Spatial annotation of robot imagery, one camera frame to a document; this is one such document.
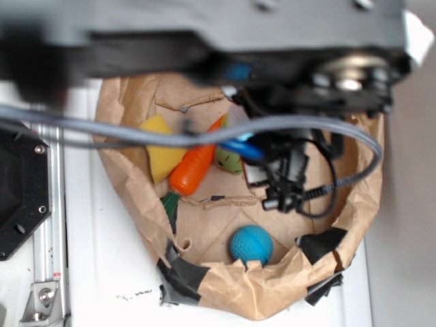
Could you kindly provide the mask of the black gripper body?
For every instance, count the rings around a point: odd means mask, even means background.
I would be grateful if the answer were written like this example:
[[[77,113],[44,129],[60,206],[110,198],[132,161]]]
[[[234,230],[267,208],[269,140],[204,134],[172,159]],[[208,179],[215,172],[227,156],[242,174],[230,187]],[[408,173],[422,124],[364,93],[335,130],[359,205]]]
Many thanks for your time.
[[[331,185],[305,189],[309,156],[307,144],[312,144],[325,159],[332,177]],[[245,133],[221,143],[221,150],[232,153],[242,161],[240,171],[250,188],[266,187],[262,200],[265,211],[306,213],[305,203],[329,196],[323,210],[331,213],[338,197],[339,180],[333,165],[332,147],[318,129],[291,129],[255,134]]]

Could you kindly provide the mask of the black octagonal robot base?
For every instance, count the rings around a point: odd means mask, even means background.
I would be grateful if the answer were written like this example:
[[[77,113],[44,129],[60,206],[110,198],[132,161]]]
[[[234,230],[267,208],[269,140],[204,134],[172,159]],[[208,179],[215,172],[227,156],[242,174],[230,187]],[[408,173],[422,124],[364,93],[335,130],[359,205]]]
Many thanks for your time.
[[[23,123],[1,124],[1,261],[51,213],[50,147]]]

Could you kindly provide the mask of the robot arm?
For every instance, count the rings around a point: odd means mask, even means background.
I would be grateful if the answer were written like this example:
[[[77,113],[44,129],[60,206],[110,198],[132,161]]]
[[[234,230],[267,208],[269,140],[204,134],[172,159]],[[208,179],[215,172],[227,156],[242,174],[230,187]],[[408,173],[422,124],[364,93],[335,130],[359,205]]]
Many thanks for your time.
[[[60,106],[87,78],[178,72],[232,86],[254,122],[218,136],[154,136],[1,106],[1,129],[35,122],[117,147],[220,144],[266,170],[266,210],[303,204],[366,178],[382,160],[346,114],[387,112],[391,89],[422,65],[435,33],[402,1],[2,1],[1,77],[27,102]],[[373,151],[362,172],[306,190],[300,145],[330,131]]]

